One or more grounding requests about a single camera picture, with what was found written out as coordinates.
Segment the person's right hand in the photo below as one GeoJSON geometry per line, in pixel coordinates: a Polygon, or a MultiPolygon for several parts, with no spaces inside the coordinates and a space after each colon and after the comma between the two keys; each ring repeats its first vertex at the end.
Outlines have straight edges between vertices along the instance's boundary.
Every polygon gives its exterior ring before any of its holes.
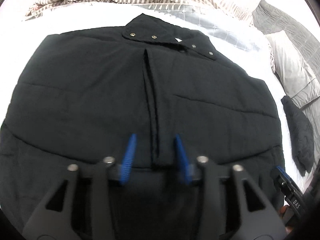
{"type": "Polygon", "coordinates": [[[279,215],[280,215],[280,217],[283,217],[283,216],[284,216],[284,214],[285,214],[285,212],[287,211],[288,208],[289,208],[288,205],[284,205],[284,206],[282,206],[282,207],[279,209],[279,215]]]}

